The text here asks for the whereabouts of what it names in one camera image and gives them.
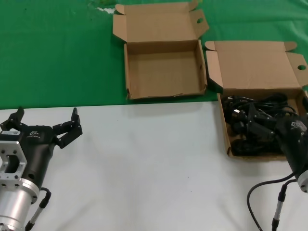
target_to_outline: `logo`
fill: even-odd
[[[294,127],[294,128],[298,128],[298,127],[300,127],[300,123],[298,121],[292,122],[291,126]]]
[[[40,138],[38,131],[32,131],[30,132],[28,137],[37,137]]]
[[[291,130],[295,128],[299,128],[302,131],[307,131],[307,127],[300,120],[291,123]]]

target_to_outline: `box hole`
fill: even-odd
[[[305,65],[299,65],[299,66],[297,67],[297,69],[303,71],[303,70],[306,69],[306,66],[305,66]]]

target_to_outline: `screw hole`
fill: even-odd
[[[29,176],[30,179],[34,180],[34,175],[33,174],[30,173],[28,176]]]

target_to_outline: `empty cardboard box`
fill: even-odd
[[[128,98],[204,94],[205,61],[199,37],[208,30],[192,2],[116,5],[113,34],[127,43]]]

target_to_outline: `cable connector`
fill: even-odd
[[[35,214],[31,218],[31,220],[27,223],[27,225],[25,227],[25,231],[30,231],[33,228],[33,226],[35,225],[35,222],[37,221],[39,215],[41,214],[43,209],[47,206],[49,199],[51,198],[51,192],[49,191],[49,189],[41,188],[41,191],[45,191],[46,195],[45,195],[44,199],[40,202],[38,209],[36,210]]]
[[[285,192],[287,191],[288,186],[283,184],[281,187],[281,191],[278,195],[278,201],[284,202],[285,200]]]
[[[279,220],[276,220],[275,218],[273,218],[273,221],[271,223],[271,230],[272,231],[276,231],[279,225]]]

